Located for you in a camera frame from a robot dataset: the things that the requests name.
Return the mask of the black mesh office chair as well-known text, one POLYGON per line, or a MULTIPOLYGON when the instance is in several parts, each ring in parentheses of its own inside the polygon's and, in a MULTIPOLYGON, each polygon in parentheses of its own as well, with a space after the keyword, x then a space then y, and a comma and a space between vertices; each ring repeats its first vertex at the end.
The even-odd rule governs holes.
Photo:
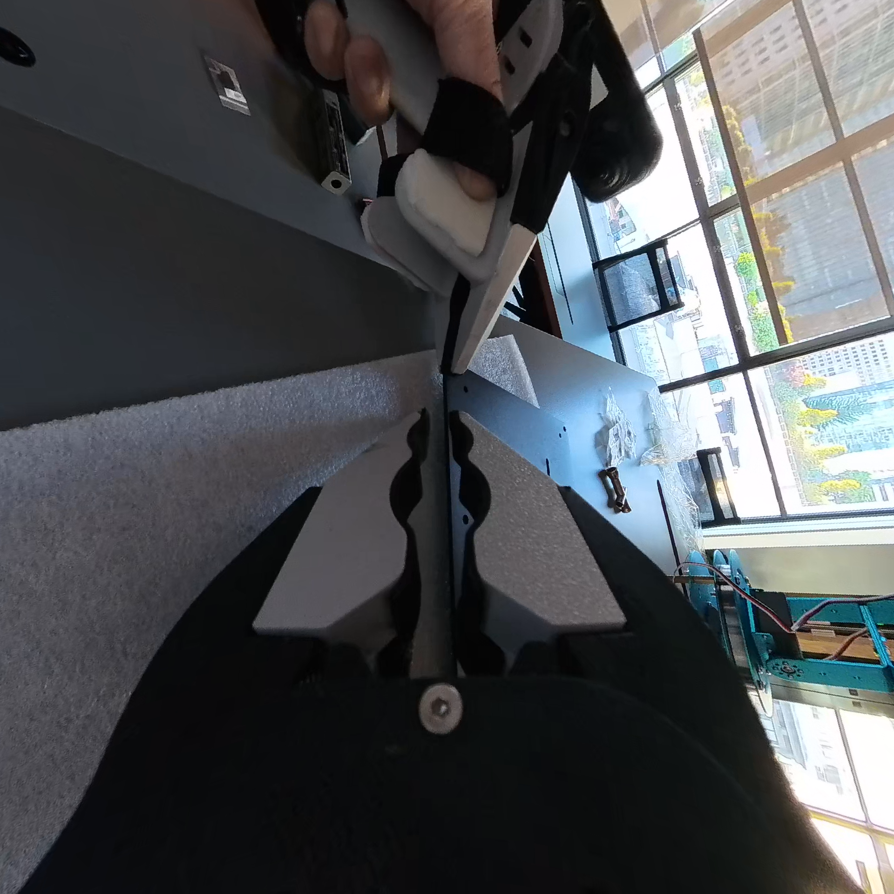
POLYGON ((593 263, 610 333, 684 307, 668 243, 663 237, 593 263))

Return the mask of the metal cross socket wrench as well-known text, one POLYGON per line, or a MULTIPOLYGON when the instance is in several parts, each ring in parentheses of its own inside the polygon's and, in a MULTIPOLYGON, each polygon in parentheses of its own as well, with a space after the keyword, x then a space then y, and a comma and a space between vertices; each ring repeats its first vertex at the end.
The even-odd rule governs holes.
POLYGON ((603 482, 609 497, 609 506, 614 512, 631 513, 628 492, 620 479, 619 469, 615 466, 605 467, 598 472, 598 476, 603 482))

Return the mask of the crumpled clear plastic wrap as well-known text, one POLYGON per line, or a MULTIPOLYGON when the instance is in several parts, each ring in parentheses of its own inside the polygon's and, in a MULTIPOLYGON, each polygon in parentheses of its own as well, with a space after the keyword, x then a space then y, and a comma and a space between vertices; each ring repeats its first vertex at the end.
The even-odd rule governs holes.
POLYGON ((689 553, 701 552, 703 546, 700 510, 689 474, 689 463, 697 455, 697 438, 678 420, 657 388, 648 393, 646 407, 648 446, 639 462, 658 468, 677 549, 686 558, 689 553))

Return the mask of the black metal frame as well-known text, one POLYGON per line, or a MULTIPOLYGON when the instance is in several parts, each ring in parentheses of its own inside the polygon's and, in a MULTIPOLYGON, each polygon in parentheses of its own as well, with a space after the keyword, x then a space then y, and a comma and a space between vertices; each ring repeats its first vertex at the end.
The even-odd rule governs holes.
POLYGON ((695 500, 699 518, 704 527, 722 527, 739 524, 741 518, 736 509, 731 487, 718 446, 697 450, 695 500))

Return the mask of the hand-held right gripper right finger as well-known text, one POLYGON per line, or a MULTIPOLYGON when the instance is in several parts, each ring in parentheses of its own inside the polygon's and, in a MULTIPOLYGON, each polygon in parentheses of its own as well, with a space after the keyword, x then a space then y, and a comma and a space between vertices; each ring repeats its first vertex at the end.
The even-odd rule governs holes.
POLYGON ((452 446, 460 469, 460 630, 621 630, 624 612, 553 478, 464 411, 452 413, 452 446))

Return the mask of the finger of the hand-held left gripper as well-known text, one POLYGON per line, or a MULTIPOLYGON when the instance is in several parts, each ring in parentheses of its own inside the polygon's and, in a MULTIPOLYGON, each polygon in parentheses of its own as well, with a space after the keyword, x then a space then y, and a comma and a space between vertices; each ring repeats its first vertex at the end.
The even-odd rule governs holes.
POLYGON ((448 305, 448 323, 441 350, 441 373, 464 374, 489 338, 507 295, 527 262, 537 234, 513 224, 492 278, 471 284, 458 276, 448 305))

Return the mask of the person's left hand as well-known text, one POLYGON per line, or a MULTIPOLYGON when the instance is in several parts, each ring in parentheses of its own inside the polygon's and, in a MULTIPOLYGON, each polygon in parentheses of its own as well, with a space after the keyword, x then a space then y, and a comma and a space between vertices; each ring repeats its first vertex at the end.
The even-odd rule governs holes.
MULTIPOLYGON (((502 99, 493 3, 409 1, 408 5, 431 28, 445 73, 502 99)), ((386 52, 371 37, 352 36, 332 3, 308 6, 304 47, 317 74, 345 81, 351 105, 363 122, 379 125, 390 117, 392 76, 386 52)))

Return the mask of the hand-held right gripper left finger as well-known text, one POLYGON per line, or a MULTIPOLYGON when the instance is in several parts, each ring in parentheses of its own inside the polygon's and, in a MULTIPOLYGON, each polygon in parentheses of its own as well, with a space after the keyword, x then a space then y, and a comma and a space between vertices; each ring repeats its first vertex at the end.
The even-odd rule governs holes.
POLYGON ((409 518, 430 417, 410 413, 320 491, 257 614, 259 634, 404 634, 419 587, 409 518))

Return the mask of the grey adapter box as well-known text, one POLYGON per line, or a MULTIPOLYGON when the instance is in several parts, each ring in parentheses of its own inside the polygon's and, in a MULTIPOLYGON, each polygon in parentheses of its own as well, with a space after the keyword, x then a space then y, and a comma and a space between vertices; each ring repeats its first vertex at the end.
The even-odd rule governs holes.
POLYGON ((309 97, 311 170, 316 182, 332 195, 352 185, 348 141, 336 93, 315 88, 309 97))

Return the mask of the white label sticker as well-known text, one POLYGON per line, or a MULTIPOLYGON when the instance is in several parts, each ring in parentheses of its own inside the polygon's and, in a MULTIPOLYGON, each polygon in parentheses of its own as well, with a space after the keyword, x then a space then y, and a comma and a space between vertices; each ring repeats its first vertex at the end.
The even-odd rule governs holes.
POLYGON ((235 71, 228 65, 216 60, 205 48, 202 47, 200 53, 208 79, 221 106, 239 115, 250 117, 251 109, 249 102, 235 71))

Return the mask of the black metal base plate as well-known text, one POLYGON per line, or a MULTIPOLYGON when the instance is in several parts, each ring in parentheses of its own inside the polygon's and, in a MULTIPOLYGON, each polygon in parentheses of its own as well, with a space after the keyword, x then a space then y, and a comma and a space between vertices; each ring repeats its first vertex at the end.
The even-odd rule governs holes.
POLYGON ((460 630, 456 619, 462 557, 457 496, 460 469, 453 458, 452 413, 468 413, 516 453, 552 477, 559 487, 572 482, 566 431, 562 422, 549 413, 472 372, 449 376, 443 386, 443 397, 453 552, 454 654, 465 675, 501 676, 511 667, 520 648, 530 642, 550 642, 558 634, 465 634, 460 630))

